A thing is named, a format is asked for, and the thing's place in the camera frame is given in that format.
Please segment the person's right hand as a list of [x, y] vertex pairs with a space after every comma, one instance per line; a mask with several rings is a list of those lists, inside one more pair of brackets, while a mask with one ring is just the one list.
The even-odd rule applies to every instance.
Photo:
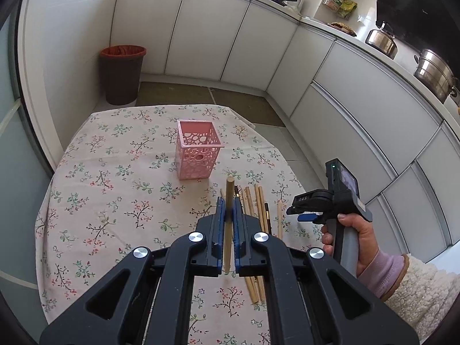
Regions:
[[[379, 251], [376, 236], [373, 231], [372, 224], [364, 220], [360, 215], [355, 213], [350, 214], [339, 214], [338, 221], [345, 226], [346, 230], [351, 227], [354, 228], [358, 234], [359, 241], [359, 258], [357, 262], [356, 276], [358, 277], [369, 264], [372, 263], [373, 259]], [[321, 227], [323, 243], [323, 250], [329, 256], [333, 255], [334, 252], [334, 236], [329, 232], [327, 225]]]

